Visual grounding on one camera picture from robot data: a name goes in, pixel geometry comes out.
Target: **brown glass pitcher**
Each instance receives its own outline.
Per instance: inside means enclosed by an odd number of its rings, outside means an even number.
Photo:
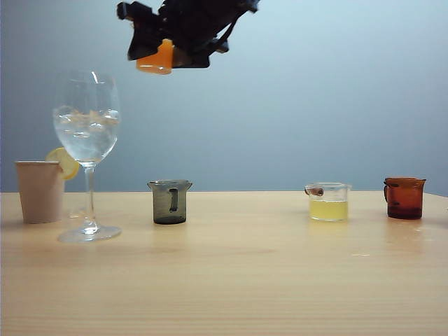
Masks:
[[[426,179],[388,177],[384,180],[387,215],[399,219],[419,219],[423,207],[423,186]]]

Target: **gray glass cup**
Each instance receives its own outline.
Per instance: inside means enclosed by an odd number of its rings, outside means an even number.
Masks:
[[[187,180],[150,181],[153,191],[153,220],[157,224],[183,223],[187,219],[187,190],[192,182]]]

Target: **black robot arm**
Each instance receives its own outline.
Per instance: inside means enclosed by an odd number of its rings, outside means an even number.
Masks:
[[[121,20],[133,21],[129,60],[153,55],[163,39],[171,39],[174,68],[206,68],[209,56],[225,53],[228,37],[239,17],[257,11],[259,0],[165,0],[158,15],[137,1],[117,5]],[[218,38],[218,33],[227,28]]]

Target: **lemon slice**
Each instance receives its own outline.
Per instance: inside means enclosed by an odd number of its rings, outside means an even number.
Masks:
[[[45,156],[45,161],[58,161],[62,168],[64,180],[75,177],[79,170],[79,163],[67,153],[64,147],[58,147]]]

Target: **glass base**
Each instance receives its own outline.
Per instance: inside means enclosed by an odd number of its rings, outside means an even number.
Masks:
[[[84,227],[62,233],[57,240],[63,243],[83,243],[95,240],[109,239],[121,233],[121,229],[116,226],[100,226],[94,234],[86,234]]]
[[[342,222],[347,220],[347,218],[319,218],[319,217],[310,217],[310,218],[320,222]]]

